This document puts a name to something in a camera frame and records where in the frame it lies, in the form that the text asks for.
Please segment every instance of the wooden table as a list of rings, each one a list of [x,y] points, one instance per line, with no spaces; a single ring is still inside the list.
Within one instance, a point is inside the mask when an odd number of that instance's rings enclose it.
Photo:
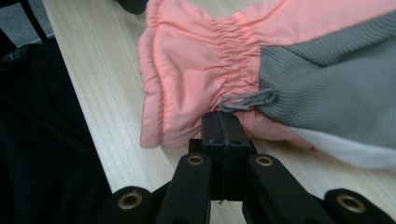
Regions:
[[[259,0],[190,0],[213,16],[226,16]],[[144,15],[113,0],[44,0],[85,119],[113,191],[126,186],[155,190],[172,178],[187,147],[139,146],[144,94],[136,46]],[[396,173],[351,167],[287,143],[254,140],[312,194],[355,190],[396,219]],[[212,223],[243,223],[241,203],[212,203]]]

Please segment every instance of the gray floor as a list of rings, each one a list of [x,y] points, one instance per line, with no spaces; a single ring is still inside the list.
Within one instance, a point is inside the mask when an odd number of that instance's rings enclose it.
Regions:
[[[46,34],[53,36],[50,21],[41,0],[29,0],[29,3]],[[38,35],[27,19],[21,4],[0,8],[0,28],[17,47],[39,41]]]

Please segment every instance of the black pants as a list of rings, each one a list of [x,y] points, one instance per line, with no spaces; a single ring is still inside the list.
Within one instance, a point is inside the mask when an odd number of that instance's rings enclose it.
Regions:
[[[56,40],[0,73],[0,223],[88,223],[109,186]]]

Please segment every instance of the gray mesh fabric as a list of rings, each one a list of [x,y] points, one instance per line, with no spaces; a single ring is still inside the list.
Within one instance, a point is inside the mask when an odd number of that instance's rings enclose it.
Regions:
[[[256,106],[290,127],[396,148],[396,13],[287,47],[262,47]]]

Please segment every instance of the pink fabric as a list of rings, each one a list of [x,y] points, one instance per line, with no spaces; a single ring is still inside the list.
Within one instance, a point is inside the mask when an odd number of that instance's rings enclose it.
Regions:
[[[138,53],[146,100],[142,147],[199,137],[201,116],[223,97],[258,90],[260,46],[297,44],[396,9],[394,0],[267,0],[212,18],[187,0],[150,0]],[[251,137],[310,148],[255,111],[236,112]]]

